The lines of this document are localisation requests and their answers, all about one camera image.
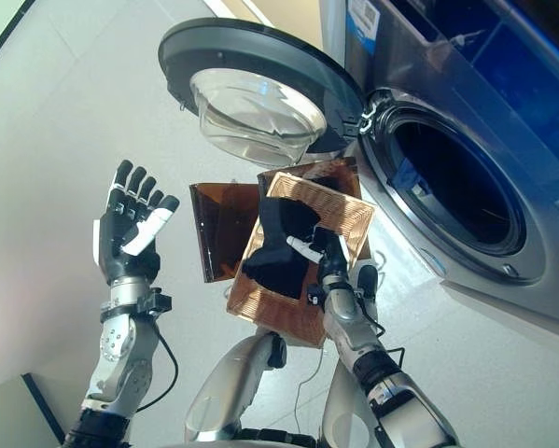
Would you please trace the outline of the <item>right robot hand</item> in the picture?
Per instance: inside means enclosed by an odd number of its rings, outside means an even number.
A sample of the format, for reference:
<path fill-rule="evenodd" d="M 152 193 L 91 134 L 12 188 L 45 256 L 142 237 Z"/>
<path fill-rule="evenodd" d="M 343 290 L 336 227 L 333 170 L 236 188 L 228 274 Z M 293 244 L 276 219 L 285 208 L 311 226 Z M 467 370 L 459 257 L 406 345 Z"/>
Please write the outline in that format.
<path fill-rule="evenodd" d="M 286 243 L 300 255 L 317 265 L 317 281 L 329 275 L 345 278 L 348 274 L 348 249 L 342 235 L 331 229 L 316 226 L 308 242 L 289 235 Z"/>

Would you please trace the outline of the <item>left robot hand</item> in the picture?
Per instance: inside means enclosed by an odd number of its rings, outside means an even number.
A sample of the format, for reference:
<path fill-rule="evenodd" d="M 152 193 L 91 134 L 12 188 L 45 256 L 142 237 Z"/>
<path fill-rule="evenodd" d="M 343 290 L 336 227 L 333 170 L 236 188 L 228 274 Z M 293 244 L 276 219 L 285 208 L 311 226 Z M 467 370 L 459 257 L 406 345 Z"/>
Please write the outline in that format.
<path fill-rule="evenodd" d="M 93 221 L 93 259 L 106 283 L 139 277 L 152 284 L 161 268 L 156 237 L 179 208 L 174 195 L 155 189 L 147 170 L 123 160 L 106 194 L 104 213 Z"/>

